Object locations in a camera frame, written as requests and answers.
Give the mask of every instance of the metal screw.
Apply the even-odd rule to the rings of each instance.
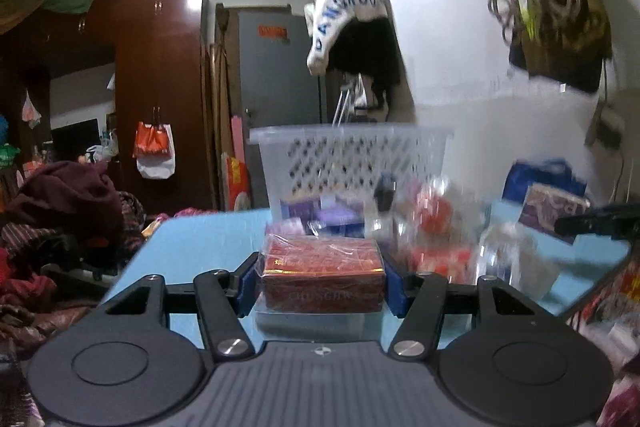
[[[394,344],[394,351],[400,357],[417,357],[424,353],[424,346],[418,341],[400,341]]]
[[[247,349],[249,349],[249,344],[242,339],[227,339],[218,344],[218,351],[226,357],[237,357]]]
[[[314,349],[314,353],[316,355],[320,355],[321,357],[324,357],[325,355],[328,355],[331,353],[331,347],[326,347],[326,346],[316,347],[316,349]]]

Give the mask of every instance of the orange sign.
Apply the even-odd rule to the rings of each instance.
[[[287,29],[282,26],[258,26],[258,35],[265,39],[286,39]]]

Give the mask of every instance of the round black pad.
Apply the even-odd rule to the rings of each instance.
[[[604,354],[573,331],[476,330],[440,354],[449,394],[492,423],[574,425],[606,402],[613,373]]]
[[[28,374],[37,404],[64,423],[144,423],[183,402],[204,374],[196,347],[165,328],[72,332],[40,348]]]
[[[146,351],[135,344],[105,342],[78,353],[72,365],[76,375],[87,383],[117,385],[139,377],[148,363]]]

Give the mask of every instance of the blue table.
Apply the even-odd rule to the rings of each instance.
[[[495,201],[492,223],[517,221],[520,206]],[[106,295],[111,298],[145,275],[158,273],[167,284],[191,282],[201,272],[221,268],[235,270],[252,252],[260,250],[264,227],[271,220],[269,210],[251,210],[207,216],[179,217],[164,223],[132,259],[118,282]],[[562,267],[561,274],[548,295],[539,304],[556,315],[565,314],[588,297],[604,277],[625,262],[629,244],[607,237],[583,235],[571,246],[532,230],[540,254]],[[241,319],[242,327],[259,350],[266,337],[255,327],[255,309]],[[385,307],[382,312],[380,344],[387,349],[402,320]],[[468,322],[447,317],[440,347],[459,336]],[[202,347],[195,315],[172,315],[171,329]]]

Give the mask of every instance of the red box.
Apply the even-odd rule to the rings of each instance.
[[[267,308],[297,313],[382,309],[385,271],[375,241],[268,235],[262,270]]]

